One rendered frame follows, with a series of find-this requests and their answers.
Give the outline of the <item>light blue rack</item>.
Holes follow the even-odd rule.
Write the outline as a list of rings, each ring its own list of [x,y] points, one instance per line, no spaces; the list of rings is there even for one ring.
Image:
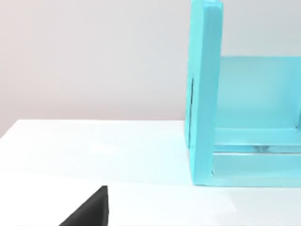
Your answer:
[[[193,184],[301,187],[301,56],[222,56],[223,3],[190,2],[184,137]]]

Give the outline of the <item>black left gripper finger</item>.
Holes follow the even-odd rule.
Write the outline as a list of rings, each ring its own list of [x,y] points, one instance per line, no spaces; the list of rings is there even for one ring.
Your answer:
[[[108,226],[108,186],[101,186],[59,226]]]

